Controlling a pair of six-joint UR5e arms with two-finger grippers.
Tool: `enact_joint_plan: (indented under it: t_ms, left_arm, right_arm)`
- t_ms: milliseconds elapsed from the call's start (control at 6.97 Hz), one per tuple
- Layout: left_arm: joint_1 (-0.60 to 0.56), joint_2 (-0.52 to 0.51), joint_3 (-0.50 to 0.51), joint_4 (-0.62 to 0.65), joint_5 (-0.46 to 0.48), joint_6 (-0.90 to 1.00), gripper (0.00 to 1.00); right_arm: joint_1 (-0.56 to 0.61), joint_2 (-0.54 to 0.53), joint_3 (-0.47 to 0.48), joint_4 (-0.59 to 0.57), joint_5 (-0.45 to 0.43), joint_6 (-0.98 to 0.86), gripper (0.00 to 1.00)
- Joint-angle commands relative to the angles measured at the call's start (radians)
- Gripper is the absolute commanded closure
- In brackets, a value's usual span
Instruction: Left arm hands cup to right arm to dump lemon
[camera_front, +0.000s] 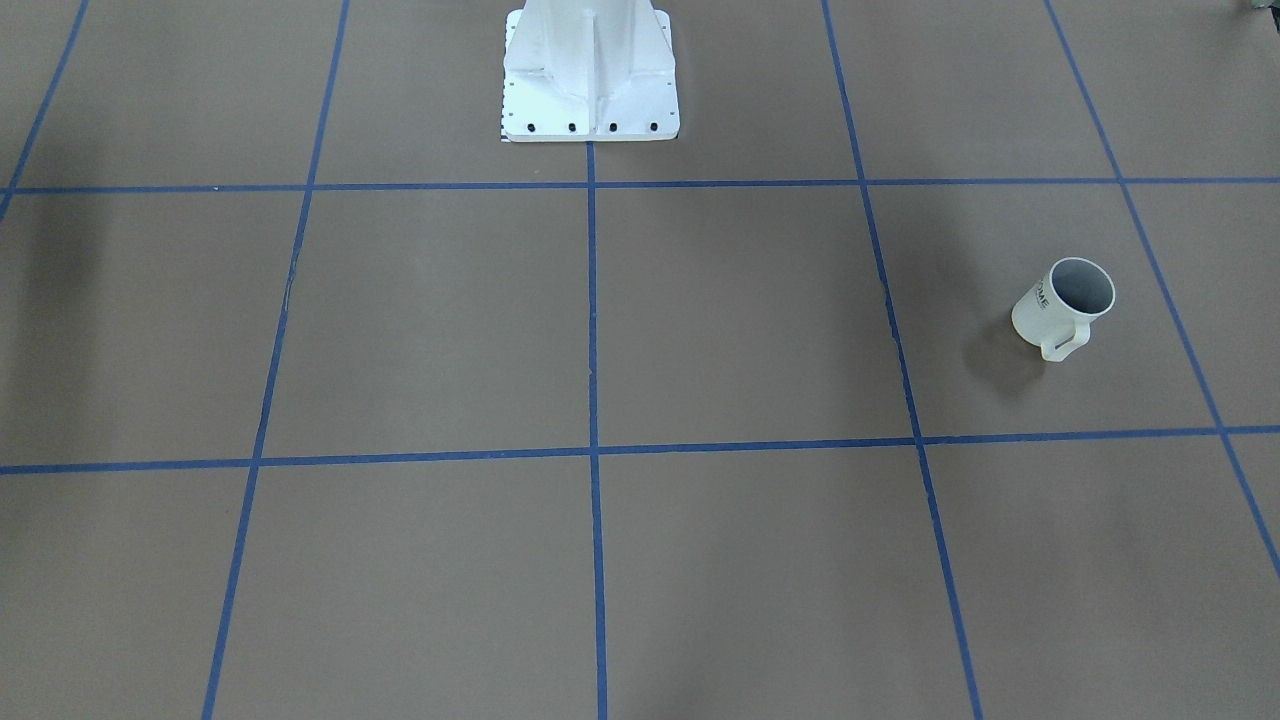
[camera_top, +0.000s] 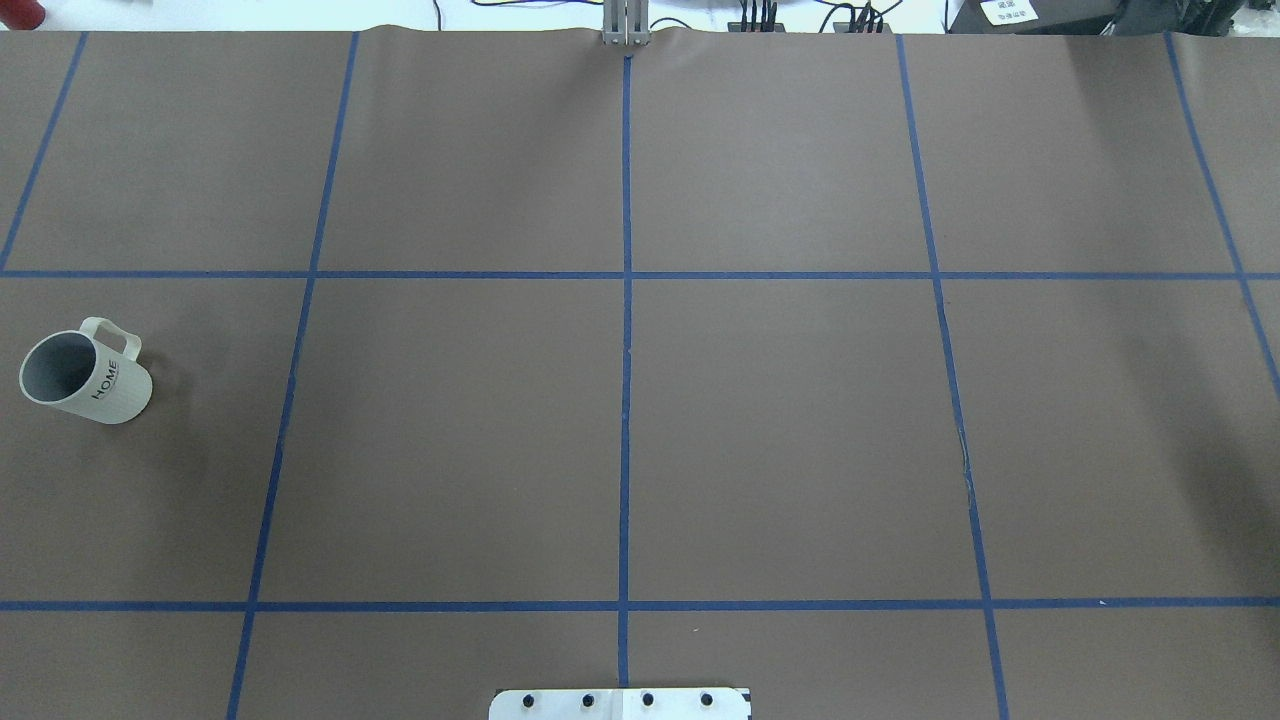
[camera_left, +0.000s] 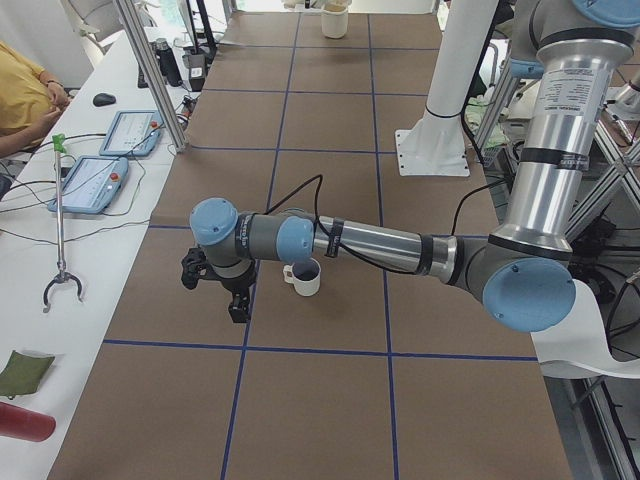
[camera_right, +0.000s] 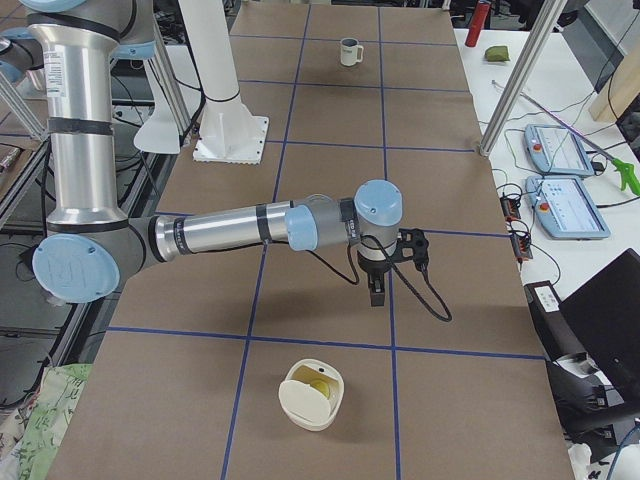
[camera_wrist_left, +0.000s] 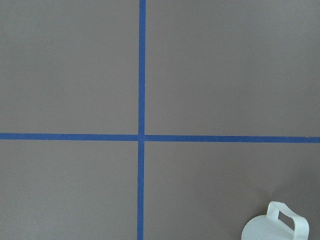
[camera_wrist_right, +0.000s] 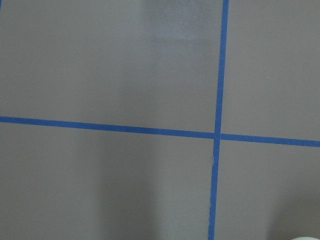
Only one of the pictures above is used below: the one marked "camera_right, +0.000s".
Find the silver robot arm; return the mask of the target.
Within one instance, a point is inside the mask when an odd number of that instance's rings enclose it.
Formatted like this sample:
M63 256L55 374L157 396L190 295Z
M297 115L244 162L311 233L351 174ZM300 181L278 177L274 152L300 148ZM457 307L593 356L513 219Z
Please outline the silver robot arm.
M301 200L196 216L130 219L119 207L112 125L115 59L159 52L149 1L29 1L29 32L43 51L56 205L33 256L41 286L69 303L105 297L131 276L180 255L268 243L296 251L345 244L383 304L396 263L402 196L385 180L351 198Z

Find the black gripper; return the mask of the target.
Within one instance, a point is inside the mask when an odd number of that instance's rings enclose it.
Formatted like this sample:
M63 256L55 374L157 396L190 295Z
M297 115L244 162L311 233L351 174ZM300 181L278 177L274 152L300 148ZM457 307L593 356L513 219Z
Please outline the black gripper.
M370 304L372 307L383 307L385 305L386 290L384 275L392 269L392 264L388 260L371 260L360 252L357 253L359 267L368 276L368 289Z

